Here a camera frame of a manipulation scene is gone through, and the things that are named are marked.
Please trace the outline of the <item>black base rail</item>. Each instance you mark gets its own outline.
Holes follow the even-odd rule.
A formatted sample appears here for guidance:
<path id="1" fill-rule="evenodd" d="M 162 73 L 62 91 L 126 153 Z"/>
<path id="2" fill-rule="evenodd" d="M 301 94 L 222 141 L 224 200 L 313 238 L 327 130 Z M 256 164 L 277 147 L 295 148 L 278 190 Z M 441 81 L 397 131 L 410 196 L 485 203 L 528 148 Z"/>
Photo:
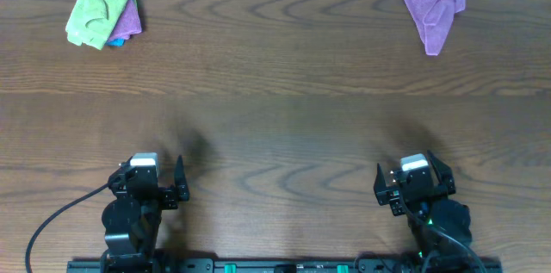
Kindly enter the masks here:
<path id="1" fill-rule="evenodd" d="M 428 265 L 398 261 L 391 258 L 360 258 L 353 261 L 215 261 L 209 258 L 188 258 L 158 262 L 150 272 L 161 273 L 383 273 L 383 272 L 475 272 L 482 269 L 477 264 L 443 264 L 437 258 Z"/>

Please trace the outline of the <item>purple folded cloth in stack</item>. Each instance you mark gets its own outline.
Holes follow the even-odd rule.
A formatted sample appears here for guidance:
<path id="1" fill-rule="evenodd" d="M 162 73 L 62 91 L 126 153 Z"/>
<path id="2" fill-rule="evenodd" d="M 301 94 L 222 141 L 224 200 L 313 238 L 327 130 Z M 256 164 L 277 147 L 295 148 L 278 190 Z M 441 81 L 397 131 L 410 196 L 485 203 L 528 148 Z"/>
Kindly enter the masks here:
<path id="1" fill-rule="evenodd" d="M 135 0 L 77 0 L 65 26 L 67 40 L 98 50 L 120 47 L 142 32 Z"/>

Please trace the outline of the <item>blue folded cloth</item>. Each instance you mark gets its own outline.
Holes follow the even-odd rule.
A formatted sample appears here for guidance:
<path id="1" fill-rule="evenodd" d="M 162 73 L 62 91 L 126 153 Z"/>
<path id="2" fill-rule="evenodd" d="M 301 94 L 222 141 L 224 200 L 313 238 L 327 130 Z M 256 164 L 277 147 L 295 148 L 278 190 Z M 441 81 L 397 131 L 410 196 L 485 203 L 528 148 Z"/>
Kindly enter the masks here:
<path id="1" fill-rule="evenodd" d="M 133 34 L 140 34 L 141 32 L 142 27 L 137 3 L 135 0 L 128 0 L 112 34 L 109 36 L 107 45 L 121 47 Z"/>

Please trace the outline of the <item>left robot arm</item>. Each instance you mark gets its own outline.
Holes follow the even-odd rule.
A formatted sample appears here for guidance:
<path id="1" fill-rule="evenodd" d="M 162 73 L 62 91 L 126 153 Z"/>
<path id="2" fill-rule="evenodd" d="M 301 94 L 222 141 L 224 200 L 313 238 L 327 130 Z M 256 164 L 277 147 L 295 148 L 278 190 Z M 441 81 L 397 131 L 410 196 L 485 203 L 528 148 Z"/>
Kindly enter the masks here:
<path id="1" fill-rule="evenodd" d="M 178 265 L 156 249 L 162 212 L 189 200 L 183 159 L 176 160 L 174 183 L 158 185 L 158 155 L 137 153 L 120 163 L 109 177 L 115 200 L 102 212 L 108 249 L 100 258 L 101 272 L 176 272 Z"/>

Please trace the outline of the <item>purple microfiber cloth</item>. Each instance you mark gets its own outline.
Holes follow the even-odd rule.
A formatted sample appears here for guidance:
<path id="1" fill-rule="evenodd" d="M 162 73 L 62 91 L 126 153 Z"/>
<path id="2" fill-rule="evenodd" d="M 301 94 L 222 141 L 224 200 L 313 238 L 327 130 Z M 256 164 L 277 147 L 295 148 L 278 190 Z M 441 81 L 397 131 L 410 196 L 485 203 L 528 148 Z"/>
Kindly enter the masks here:
<path id="1" fill-rule="evenodd" d="M 455 15 L 466 0 L 404 0 L 424 44 L 425 53 L 437 56 L 443 49 Z"/>

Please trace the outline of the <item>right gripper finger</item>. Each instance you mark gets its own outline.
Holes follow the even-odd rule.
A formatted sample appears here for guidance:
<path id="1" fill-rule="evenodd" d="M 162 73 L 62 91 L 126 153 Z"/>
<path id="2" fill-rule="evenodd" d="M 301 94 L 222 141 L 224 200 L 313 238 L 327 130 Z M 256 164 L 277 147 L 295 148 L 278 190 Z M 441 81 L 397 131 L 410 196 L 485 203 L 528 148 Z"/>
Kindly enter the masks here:
<path id="1" fill-rule="evenodd" d="M 387 194 L 388 187 L 380 164 L 376 165 L 376 175 L 373 189 L 378 203 L 380 205 L 387 205 L 389 203 Z"/>
<path id="2" fill-rule="evenodd" d="M 453 195 L 455 193 L 455 179 L 451 168 L 437 158 L 430 150 L 427 157 L 437 179 L 437 185 L 431 191 L 432 195 Z"/>

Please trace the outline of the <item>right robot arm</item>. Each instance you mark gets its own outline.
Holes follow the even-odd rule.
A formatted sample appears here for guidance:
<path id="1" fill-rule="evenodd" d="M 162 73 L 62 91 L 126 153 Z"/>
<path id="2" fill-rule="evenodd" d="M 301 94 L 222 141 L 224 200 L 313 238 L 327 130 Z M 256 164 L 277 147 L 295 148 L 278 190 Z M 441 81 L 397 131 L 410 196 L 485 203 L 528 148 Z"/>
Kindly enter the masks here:
<path id="1" fill-rule="evenodd" d="M 474 269 L 470 248 L 469 207 L 452 200 L 456 193 L 451 168 L 432 152 L 400 160 L 390 172 L 387 184 L 381 166 L 376 166 L 374 193 L 381 206 L 388 205 L 394 216 L 404 215 L 419 248 L 419 272 L 458 272 Z"/>

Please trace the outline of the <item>green folded cloth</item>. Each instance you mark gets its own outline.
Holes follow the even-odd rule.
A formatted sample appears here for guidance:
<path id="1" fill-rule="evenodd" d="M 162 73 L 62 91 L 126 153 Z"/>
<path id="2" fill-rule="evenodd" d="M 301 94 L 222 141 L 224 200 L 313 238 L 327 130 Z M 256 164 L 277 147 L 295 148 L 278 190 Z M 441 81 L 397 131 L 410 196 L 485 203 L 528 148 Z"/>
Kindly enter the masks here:
<path id="1" fill-rule="evenodd" d="M 65 26 L 67 40 L 102 50 L 129 0 L 77 0 Z"/>

